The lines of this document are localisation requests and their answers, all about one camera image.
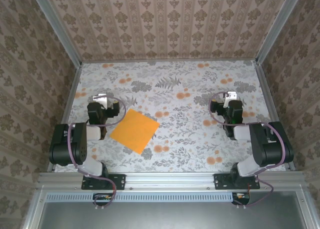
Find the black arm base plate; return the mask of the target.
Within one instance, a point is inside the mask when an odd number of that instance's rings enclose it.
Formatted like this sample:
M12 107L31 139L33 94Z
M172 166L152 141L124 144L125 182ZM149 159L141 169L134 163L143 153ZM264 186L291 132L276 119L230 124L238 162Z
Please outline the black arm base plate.
M117 190L124 190L126 185L126 175L125 174L109 174L108 178L114 182ZM86 177L83 176L82 183L81 183L81 189L82 190L112 190L113 186L111 182L102 180L102 179L96 179L92 177Z
M228 173L216 173L214 177L214 186L216 190L246 190L260 189L260 183L256 181L255 177L241 177L236 175L232 177Z

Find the aluminium side rail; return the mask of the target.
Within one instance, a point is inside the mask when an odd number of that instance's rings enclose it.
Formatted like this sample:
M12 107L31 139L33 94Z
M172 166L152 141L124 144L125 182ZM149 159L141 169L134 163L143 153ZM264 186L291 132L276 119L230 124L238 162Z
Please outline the aluminium side rail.
M65 109L64 109L64 113L61 119L61 124L67 124L69 117L70 117L70 113L72 110L72 105L74 102L74 98L76 95L76 91L77 91L77 87L80 81L80 76L82 73L82 65L80 65L79 67L76 68L75 74L74 74L74 79L70 88L70 92L68 95L68 99L65 105Z
M262 65L256 62L255 60L253 62L254 62L254 68L259 80L260 88L264 97L264 101L268 110L269 118L272 122L279 121L280 119L279 119L279 116L278 116L278 113L277 113L277 110L268 86L268 82L264 74Z

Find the orange paper sheet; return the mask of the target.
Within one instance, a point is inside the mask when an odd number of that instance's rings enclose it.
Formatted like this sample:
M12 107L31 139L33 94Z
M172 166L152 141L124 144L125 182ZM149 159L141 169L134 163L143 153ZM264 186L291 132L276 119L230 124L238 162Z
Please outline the orange paper sheet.
M110 138L140 155L159 126L159 122L130 109Z

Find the grey metal panel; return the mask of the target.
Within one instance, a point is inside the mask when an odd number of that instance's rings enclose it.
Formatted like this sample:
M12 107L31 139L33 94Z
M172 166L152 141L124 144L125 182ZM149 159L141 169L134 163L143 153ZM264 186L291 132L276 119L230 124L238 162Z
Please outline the grey metal panel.
M307 229L297 197L274 192L252 207L230 202L49 202L39 229Z

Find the aluminium frame profile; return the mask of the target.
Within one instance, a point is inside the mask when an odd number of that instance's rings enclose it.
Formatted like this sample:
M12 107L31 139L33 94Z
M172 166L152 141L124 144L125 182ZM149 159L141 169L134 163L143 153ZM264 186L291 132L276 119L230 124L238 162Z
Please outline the aluminium frame profile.
M298 204L307 229L320 229L320 219L309 191L300 189L296 192Z
M22 229L38 229L46 203L46 195L47 193L43 190L35 191Z

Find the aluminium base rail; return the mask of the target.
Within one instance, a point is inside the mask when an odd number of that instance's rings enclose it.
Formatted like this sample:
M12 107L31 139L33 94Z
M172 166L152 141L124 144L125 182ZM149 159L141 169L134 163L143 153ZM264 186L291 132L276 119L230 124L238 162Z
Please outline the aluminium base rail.
M213 191L215 172L126 172L125 191L141 192L178 192L178 191ZM300 171L265 171L258 178L260 190L268 191L273 186L276 192L298 191L306 189L307 183ZM41 173L36 185L37 190L48 192L80 191L83 176L75 172Z

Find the floral table cover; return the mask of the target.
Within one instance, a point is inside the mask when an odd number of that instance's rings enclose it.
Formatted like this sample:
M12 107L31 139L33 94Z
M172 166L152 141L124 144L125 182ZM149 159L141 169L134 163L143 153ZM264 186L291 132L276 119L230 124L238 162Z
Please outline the floral table cover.
M109 171L225 172L249 157L252 148L248 141L227 138L221 118L210 116L209 99L222 91L237 93L245 122L269 121L251 60L86 63L68 120L86 121L92 97L105 93L159 123L142 153L110 137L89 142L88 156Z

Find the aluminium corner post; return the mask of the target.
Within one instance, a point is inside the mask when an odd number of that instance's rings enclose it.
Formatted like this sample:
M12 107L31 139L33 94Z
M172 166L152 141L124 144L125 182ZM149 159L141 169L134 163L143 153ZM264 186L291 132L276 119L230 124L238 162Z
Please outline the aluminium corner post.
M52 6L50 0L36 0L36 2L50 23L59 41L63 45L73 65L76 69L80 68L82 63L80 55L74 47L72 39L68 35L66 28L64 27L63 20L58 17L58 14Z
M274 22L270 27L270 30L257 53L257 56L255 58L257 64L262 64L266 59L269 51L274 45L281 30L284 28L285 23L287 22L297 2L298 0L284 0L284 2L282 3Z

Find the aluminium back rail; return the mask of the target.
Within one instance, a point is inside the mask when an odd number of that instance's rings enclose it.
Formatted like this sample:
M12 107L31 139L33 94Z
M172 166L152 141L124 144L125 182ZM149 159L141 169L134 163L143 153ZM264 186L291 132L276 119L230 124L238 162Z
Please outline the aluminium back rail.
M158 62L216 62L216 61L256 61L255 58L158 58L158 59L123 59L123 60L83 60L82 64L100 63L158 63Z

